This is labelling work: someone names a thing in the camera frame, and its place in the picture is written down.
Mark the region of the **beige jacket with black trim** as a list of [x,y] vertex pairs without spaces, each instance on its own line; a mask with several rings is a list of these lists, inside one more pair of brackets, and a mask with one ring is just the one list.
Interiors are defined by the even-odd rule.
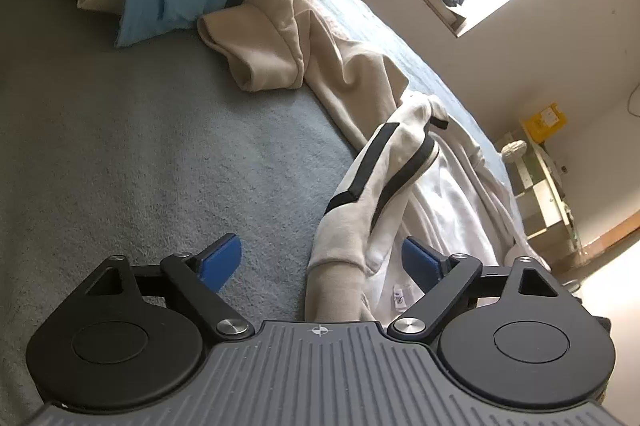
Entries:
[[400,258],[409,236],[488,266],[533,255],[511,190],[469,131],[306,0],[248,0],[202,16],[198,32],[241,89],[308,87],[356,149],[314,236],[307,320],[392,322],[422,295]]

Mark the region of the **grey-blue bed blanket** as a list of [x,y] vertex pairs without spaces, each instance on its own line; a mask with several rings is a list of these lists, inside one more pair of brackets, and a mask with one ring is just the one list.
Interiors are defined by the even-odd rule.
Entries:
[[354,159],[308,88],[249,94],[193,30],[125,49],[74,0],[1,0],[1,420],[42,405],[29,339],[109,256],[158,264],[233,232],[224,299],[303,315],[326,203]]

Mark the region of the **carved bedpost finial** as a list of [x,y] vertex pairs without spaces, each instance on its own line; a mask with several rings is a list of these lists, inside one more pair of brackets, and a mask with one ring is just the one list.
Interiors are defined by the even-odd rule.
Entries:
[[521,160],[526,152],[527,143],[524,140],[515,140],[505,144],[500,155],[504,164],[513,164]]

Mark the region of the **yellow box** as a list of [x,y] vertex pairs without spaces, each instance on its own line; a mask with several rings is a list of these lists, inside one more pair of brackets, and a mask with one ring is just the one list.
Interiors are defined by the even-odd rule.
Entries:
[[565,114],[556,103],[551,103],[527,120],[524,120],[523,126],[529,137],[536,143],[541,144],[556,134],[566,123]]

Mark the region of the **cream green bed frame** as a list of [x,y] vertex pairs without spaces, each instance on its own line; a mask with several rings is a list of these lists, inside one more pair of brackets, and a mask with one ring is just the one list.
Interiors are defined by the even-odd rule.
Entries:
[[523,128],[507,132],[496,148],[500,152],[515,140],[524,140],[527,152],[516,163],[505,165],[529,245],[548,264],[579,255],[582,242],[555,162]]

